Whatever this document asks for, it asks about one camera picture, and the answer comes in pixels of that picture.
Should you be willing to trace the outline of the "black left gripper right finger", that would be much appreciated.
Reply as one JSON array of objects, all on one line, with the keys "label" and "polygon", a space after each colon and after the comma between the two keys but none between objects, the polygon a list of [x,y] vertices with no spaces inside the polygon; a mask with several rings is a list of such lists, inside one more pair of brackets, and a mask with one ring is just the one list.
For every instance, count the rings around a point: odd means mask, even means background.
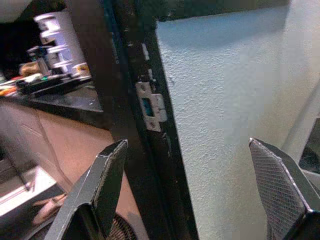
[{"label": "black left gripper right finger", "polygon": [[297,163],[279,148],[249,138],[268,240],[318,240],[320,196]]}]

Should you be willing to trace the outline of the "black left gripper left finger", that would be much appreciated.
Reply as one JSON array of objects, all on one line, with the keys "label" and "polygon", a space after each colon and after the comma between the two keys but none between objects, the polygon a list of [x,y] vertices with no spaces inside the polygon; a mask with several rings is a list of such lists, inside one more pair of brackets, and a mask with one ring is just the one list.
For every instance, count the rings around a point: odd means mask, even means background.
[{"label": "black left gripper left finger", "polygon": [[47,240],[105,240],[116,214],[128,141],[100,152],[76,182],[47,232]]}]

